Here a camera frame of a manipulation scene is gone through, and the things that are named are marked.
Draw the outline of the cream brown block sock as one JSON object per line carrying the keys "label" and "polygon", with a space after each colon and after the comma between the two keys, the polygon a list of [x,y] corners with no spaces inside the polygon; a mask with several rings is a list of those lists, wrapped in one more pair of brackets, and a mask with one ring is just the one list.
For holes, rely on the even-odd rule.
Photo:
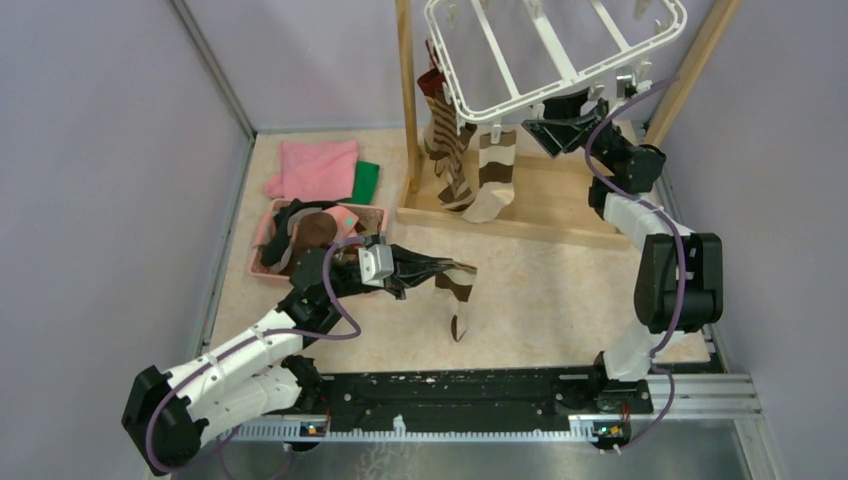
{"label": "cream brown block sock", "polygon": [[492,221],[513,202],[516,141],[515,130],[502,131],[497,143],[491,133],[480,137],[479,188],[475,200],[463,213],[464,220],[477,224]]}

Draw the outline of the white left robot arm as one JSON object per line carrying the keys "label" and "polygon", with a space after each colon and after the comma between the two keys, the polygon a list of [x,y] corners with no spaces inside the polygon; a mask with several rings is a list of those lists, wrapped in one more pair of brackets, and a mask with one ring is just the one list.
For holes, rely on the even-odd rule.
{"label": "white left robot arm", "polygon": [[164,476],[192,467],[210,440],[248,420],[308,413],[320,401],[320,376],[301,351],[362,333],[341,299],[385,291],[402,300],[455,265],[376,236],[312,248],[290,276],[291,291],[252,326],[181,365],[139,372],[121,424],[151,473]]}

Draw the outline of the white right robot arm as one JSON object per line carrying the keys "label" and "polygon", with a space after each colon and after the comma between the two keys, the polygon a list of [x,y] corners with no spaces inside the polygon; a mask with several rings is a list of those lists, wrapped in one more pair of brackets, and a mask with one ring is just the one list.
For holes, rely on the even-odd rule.
{"label": "white right robot arm", "polygon": [[588,100],[587,90],[546,99],[541,118],[522,126],[552,157],[583,150],[593,174],[589,206],[640,253],[635,318],[614,346],[596,357],[586,385],[589,404],[612,412],[651,372],[657,357],[720,319],[723,251],[717,235],[681,225],[648,199],[665,154],[626,139],[606,100],[584,112]]}

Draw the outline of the brown beige striped sock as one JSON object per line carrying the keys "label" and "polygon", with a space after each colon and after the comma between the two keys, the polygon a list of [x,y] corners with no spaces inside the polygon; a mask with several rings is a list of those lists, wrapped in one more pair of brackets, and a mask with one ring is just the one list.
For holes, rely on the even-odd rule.
{"label": "brown beige striped sock", "polygon": [[426,97],[430,120],[425,127],[423,148],[434,162],[434,173],[440,177],[449,165],[451,155],[462,155],[462,143],[457,129],[454,107],[447,102],[442,88]]}

